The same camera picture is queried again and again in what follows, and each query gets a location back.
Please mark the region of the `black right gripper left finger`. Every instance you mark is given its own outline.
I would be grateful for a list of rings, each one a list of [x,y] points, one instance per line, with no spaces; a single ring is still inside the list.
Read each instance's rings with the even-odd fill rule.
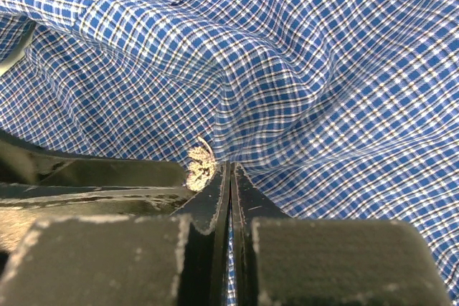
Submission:
[[[1,251],[3,305],[223,305],[230,165],[172,214],[49,216]]]

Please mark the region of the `blue checked shirt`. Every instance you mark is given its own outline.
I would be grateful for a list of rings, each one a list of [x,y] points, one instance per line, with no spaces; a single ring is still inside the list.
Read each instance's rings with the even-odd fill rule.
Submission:
[[[458,0],[1,0],[1,128],[187,165],[289,215],[401,219],[458,301]]]

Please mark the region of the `silver leaf brooch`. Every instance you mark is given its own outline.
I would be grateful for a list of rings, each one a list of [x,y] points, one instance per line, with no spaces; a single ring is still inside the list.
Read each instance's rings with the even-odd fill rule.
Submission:
[[[217,169],[217,161],[208,142],[198,136],[200,146],[190,148],[187,156],[191,160],[188,165],[186,187],[195,193],[201,192],[213,179]]]

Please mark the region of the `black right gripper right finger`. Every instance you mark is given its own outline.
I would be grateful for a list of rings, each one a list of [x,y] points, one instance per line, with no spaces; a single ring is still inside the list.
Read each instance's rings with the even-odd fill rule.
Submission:
[[[294,219],[230,180],[239,305],[450,305],[425,240],[397,220]]]

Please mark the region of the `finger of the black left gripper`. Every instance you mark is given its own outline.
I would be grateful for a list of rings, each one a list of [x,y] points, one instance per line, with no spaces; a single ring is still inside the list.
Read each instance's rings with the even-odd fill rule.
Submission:
[[[1,131],[1,181],[30,186],[182,186],[185,170],[174,162],[85,156],[45,150]]]
[[[37,219],[49,216],[172,214],[194,192],[169,187],[65,187],[1,184],[1,251],[12,252]]]

